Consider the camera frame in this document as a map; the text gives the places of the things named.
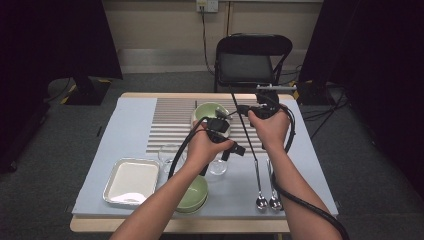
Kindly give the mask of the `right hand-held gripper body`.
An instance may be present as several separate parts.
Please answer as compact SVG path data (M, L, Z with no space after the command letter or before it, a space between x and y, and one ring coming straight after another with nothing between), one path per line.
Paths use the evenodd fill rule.
M256 89L256 99L259 107L255 111L255 114L260 119L268 119L275 115L279 110L286 113L289 118L293 117L292 111L288 107L280 104L277 91L282 90L282 87L274 85L258 85Z

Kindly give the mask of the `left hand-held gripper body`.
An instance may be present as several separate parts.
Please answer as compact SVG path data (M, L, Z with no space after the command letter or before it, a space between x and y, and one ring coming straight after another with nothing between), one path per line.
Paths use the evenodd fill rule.
M230 128L228 116L221 110L215 110L214 117L206 118L206 131L213 143L221 143L227 140L225 133Z

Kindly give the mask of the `green bowl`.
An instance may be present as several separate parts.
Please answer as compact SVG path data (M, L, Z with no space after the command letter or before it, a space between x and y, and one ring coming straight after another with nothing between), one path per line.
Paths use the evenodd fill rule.
M202 117L216 118L216 111L219 111L225 115L229 114L229 111L221 104L216 102L205 102L200 104L196 111L193 111L192 120L200 120Z
M194 205L206 201L208 196L208 183L203 176L198 175L186 190L178 205Z
M193 214L199 211L205 205L205 201L198 202L194 205L178 205L176 211L181 214Z

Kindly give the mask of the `person's right hand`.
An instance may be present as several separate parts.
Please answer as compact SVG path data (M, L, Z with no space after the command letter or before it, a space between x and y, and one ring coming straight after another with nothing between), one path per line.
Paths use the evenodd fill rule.
M260 119L253 111L248 112L248 119L254 122L256 133L268 153L284 150L285 138L290 120L286 113L279 110L268 119Z

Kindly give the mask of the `person's left hand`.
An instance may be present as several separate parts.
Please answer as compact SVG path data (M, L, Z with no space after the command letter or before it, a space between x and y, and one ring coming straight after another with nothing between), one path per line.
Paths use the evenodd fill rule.
M187 158L183 169L191 174L198 175L216 155L230 149L233 146L232 140L221 143L214 143L210 140L203 125L195 128L193 138L188 144Z

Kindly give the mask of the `clear drinking glass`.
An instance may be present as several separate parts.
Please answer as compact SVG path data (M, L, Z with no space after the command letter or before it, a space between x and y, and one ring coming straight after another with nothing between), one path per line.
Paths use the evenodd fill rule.
M158 151L158 160L161 162L162 169L165 173L169 173L172 162L177 154L180 146L175 144L163 145Z
M223 175L227 169L228 164L222 159L214 159L208 167L208 171L215 176Z

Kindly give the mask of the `black stand base striped tape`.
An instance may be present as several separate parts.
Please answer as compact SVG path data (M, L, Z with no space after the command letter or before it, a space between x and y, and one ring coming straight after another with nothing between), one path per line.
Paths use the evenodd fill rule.
M74 82L75 84L61 100L61 104L98 106L111 85L110 80L91 79L88 76L76 77Z
M299 105L335 105L335 100L331 96L326 85L318 85L312 80L306 82L291 82L290 85L295 87L293 97Z

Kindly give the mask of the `black folding chair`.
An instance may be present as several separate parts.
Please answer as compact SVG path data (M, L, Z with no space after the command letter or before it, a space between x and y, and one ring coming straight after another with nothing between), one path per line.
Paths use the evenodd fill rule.
M214 91L219 86L277 85L292 49L291 40L278 34L236 33L224 37L215 51Z

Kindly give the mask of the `striped brown placemat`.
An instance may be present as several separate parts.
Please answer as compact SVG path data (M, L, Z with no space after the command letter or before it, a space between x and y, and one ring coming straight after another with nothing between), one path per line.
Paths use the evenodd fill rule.
M180 145L192 127L195 99L159 98L153 115L152 125L147 143L147 153L157 153L159 148L166 144ZM235 111L231 99L197 99L198 106L207 102L216 102L227 109L230 113ZM256 154L265 154L262 144L247 118L243 118ZM246 148L245 155L251 155L245 132L237 114L233 114L229 120L229 133L226 137L236 141Z

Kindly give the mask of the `silver spoon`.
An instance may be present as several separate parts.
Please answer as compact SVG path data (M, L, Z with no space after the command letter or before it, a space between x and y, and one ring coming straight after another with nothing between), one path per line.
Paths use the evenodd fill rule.
M255 165L255 174L256 174L256 181L257 181L257 187L258 187L258 197L256 199L256 206L259 210L265 211L268 207L268 201L262 194L262 187L261 187L261 179L260 179L260 172L259 172L259 164L258 161L254 161Z
M272 181L272 166L271 161L269 159L266 160L267 163L267 171L269 175L269 181ZM274 211L281 211L283 209L282 203L277 195L276 190L273 185L270 185L271 188L271 198L269 204Z

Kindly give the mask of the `dark curtain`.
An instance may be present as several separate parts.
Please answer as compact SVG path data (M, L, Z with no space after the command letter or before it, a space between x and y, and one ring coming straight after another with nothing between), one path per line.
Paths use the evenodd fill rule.
M120 79L103 0L0 0L0 169L16 160L61 78Z
M300 80L344 86L424 199L424 0L323 0Z

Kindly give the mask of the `round grey floor base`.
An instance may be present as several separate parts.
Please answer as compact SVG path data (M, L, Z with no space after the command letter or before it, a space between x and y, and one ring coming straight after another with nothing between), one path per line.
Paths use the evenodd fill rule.
M75 84L73 78L61 78L53 80L49 83L47 89L47 97L44 99L45 102L56 101L62 99L71 87Z

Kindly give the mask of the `white wall socket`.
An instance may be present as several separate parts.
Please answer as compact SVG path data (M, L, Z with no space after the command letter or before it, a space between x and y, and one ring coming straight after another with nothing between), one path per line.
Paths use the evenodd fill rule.
M196 11L203 13L217 13L219 10L218 0L196 0Z

